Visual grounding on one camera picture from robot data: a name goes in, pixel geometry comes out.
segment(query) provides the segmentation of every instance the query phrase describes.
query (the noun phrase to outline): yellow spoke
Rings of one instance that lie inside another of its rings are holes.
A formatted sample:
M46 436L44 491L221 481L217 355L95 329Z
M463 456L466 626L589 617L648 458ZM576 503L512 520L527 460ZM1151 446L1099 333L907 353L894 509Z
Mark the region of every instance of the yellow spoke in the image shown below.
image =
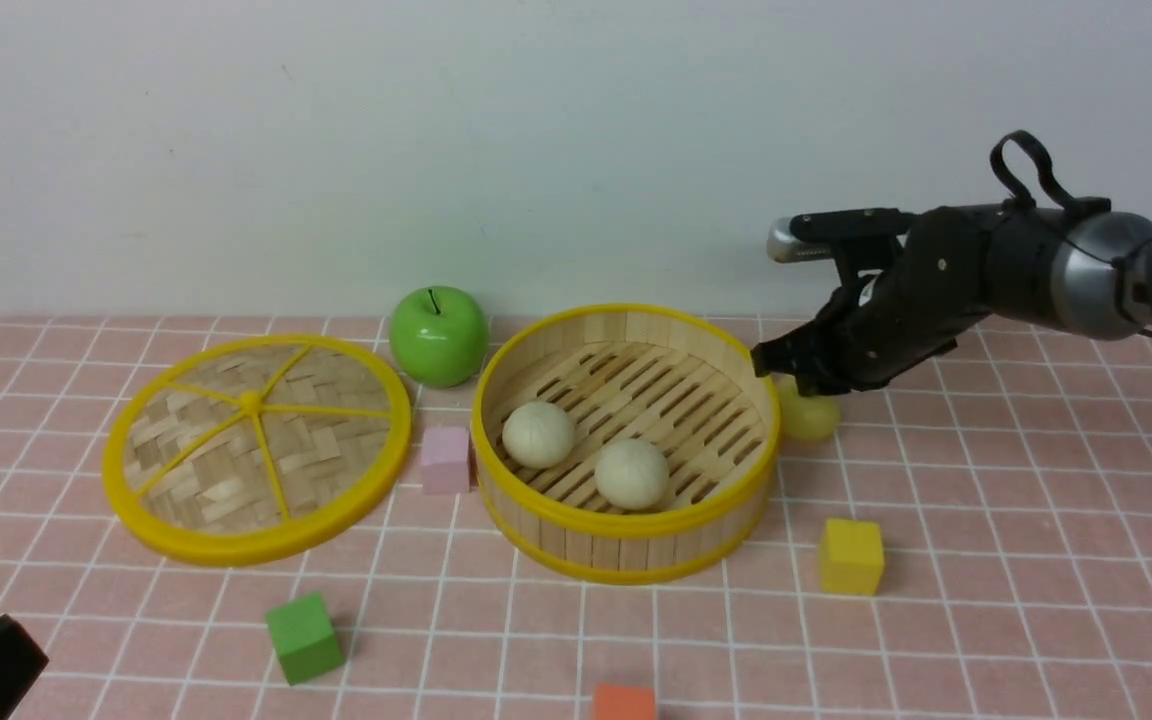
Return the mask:
M325 406L265 406L265 414L311 414L311 415L353 415L356 418L384 418L389 414L385 410L367 410L365 407L325 407Z
M274 377L270 378L270 384L266 384L265 389L262 391L260 399L265 400L265 397L268 397L270 393L274 392L274 386L276 386L280 379L283 379L283 376L287 374L289 370L291 370L291 366L300 363L302 357L309 355L310 351L313 349L314 347L311 344L306 344L305 347L300 348L300 350L296 351L296 355L293 355L291 359L288 359L287 364L282 365L282 367L280 367L278 372L274 373Z
M262 425L259 415L252 415L252 423L256 424L256 442L260 444L260 453L265 456L265 473L270 476L274 498L278 498L278 510L283 514L283 521L291 520L291 511L287 509L287 498L283 497L283 484L278 482L278 470L274 469L274 454L270 452L270 440L265 437L265 425Z
M226 404L238 407L238 401L236 397L229 397L222 392L215 392L214 389L207 389L205 387L191 386L191 384L185 382L168 382L168 387L173 389L179 389L180 392L191 392L195 395L202 395L204 397L212 397L212 400L218 400L225 402Z
M194 455L198 450L198 448L211 442L212 438L215 438L220 433L223 433L225 430L234 427L234 425L236 425L238 420L242 419L243 419L243 414L230 415L229 418L225 419L223 423L220 423L219 425L215 425L214 429L207 430L207 432L198 435L198 439L196 439L196 441L190 442L189 446L185 447L183 450L181 450L177 456L173 457L173 460L168 462L168 464L166 464L164 469L157 471L157 473L154 473L154 477L150 478L150 482L143 484L141 488L137 488L136 491L137 500L141 500L142 497L145 497L145 493L147 493L150 488L154 487L154 485L159 480L165 478L166 475L169 473L172 470L177 469L177 467L182 464L182 462L184 462L187 457Z

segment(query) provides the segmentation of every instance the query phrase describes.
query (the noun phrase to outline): green cube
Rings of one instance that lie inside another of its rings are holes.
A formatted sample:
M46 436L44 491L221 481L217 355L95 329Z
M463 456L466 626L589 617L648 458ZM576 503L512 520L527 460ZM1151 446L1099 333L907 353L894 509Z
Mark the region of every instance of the green cube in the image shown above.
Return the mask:
M328 606L319 593L266 612L265 626L289 685L305 683L344 665Z

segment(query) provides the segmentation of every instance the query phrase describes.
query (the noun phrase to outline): yellow ball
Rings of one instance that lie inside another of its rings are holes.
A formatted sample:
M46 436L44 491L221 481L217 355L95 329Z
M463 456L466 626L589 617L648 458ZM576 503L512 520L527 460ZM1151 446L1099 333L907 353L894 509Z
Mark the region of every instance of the yellow ball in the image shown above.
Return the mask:
M819 442L842 420L834 397L803 397L794 378L778 385L781 395L781 433L802 442Z

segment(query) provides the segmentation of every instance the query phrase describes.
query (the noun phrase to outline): robotic arm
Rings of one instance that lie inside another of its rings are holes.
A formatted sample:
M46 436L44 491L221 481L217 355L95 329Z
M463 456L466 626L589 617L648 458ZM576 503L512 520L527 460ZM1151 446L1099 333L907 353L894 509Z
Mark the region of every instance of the robotic arm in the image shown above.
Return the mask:
M1007 168L1009 142L1034 161L1059 209L1038 209ZM1152 222L1106 197L1071 196L1030 132L1003 137L990 162L1011 194L996 205L776 220L772 260L833 259L841 286L813 320L751 348L755 372L794 376L801 395L881 389L955 350L955 338L988 314L1097 341L1152 338Z

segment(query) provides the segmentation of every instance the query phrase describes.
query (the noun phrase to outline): orange cube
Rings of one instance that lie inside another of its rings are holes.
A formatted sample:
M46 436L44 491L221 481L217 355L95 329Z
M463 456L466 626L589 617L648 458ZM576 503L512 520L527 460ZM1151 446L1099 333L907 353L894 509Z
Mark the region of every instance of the orange cube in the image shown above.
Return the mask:
M657 720L655 694L652 688L599 684L594 720Z

